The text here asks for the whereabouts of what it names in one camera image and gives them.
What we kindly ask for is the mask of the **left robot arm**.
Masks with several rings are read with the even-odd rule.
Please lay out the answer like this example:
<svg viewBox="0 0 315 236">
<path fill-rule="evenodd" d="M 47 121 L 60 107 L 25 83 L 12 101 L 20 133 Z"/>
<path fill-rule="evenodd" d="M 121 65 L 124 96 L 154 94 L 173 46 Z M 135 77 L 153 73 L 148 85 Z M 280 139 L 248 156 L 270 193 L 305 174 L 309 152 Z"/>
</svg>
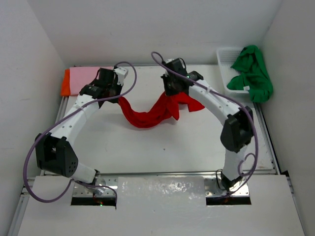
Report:
<svg viewBox="0 0 315 236">
<path fill-rule="evenodd" d="M 100 68 L 95 79 L 85 85 L 68 111 L 69 118 L 50 130 L 36 145 L 36 161 L 41 170 L 91 184 L 97 171 L 79 162 L 73 145 L 87 120 L 103 105 L 103 99 L 119 95 L 128 70 Z"/>
</svg>

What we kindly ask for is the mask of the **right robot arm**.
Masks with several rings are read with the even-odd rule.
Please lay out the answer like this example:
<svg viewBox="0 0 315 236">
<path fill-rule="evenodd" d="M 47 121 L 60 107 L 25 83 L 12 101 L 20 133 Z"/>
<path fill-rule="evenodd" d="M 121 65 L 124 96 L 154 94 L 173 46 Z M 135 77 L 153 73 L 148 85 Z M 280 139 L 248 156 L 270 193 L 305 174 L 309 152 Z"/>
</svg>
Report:
<svg viewBox="0 0 315 236">
<path fill-rule="evenodd" d="M 183 92 L 208 109 L 222 124 L 220 141 L 225 147 L 225 160 L 221 171 L 221 187 L 230 190 L 241 181 L 240 163 L 245 159 L 245 151 L 253 137 L 253 130 L 246 113 L 230 100 L 214 94 L 203 76 L 196 71 L 187 72 L 181 59 L 168 59 L 162 65 L 182 76 L 183 79 L 168 70 L 161 76 L 167 96 Z"/>
</svg>

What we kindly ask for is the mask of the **orange t shirt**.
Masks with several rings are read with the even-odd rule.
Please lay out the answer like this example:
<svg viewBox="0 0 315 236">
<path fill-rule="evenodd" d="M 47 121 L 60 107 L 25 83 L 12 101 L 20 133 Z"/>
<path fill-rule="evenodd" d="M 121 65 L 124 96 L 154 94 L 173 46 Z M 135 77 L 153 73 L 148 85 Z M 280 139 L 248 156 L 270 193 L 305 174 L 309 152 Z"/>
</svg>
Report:
<svg viewBox="0 0 315 236">
<path fill-rule="evenodd" d="M 62 97 L 71 96 L 70 91 L 70 69 L 66 69 L 64 71 L 64 77 L 61 85 L 61 93 Z"/>
</svg>

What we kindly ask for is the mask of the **pink t shirt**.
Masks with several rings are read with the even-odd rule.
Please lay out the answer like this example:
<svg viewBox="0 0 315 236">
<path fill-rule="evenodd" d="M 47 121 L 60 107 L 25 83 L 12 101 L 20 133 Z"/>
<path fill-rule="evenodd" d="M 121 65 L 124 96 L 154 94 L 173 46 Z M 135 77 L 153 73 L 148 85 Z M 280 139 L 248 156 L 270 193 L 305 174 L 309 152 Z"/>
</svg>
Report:
<svg viewBox="0 0 315 236">
<path fill-rule="evenodd" d="M 99 66 L 71 67 L 69 69 L 70 95 L 78 95 L 85 85 L 95 79 L 99 69 Z"/>
</svg>

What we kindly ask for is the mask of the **red t shirt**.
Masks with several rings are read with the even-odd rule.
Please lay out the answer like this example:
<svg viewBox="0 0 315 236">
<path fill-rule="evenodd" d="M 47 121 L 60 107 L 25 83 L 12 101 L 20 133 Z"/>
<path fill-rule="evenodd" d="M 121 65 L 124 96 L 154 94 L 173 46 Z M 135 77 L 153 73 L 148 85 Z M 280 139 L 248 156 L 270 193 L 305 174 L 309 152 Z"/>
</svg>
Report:
<svg viewBox="0 0 315 236">
<path fill-rule="evenodd" d="M 118 104 L 126 120 L 137 128 L 151 128 L 169 118 L 178 120 L 180 118 L 180 105 L 187 105 L 189 112 L 197 112 L 205 108 L 200 102 L 183 92 L 172 96 L 167 96 L 163 92 L 148 112 L 133 110 L 124 97 L 118 99 Z"/>
</svg>

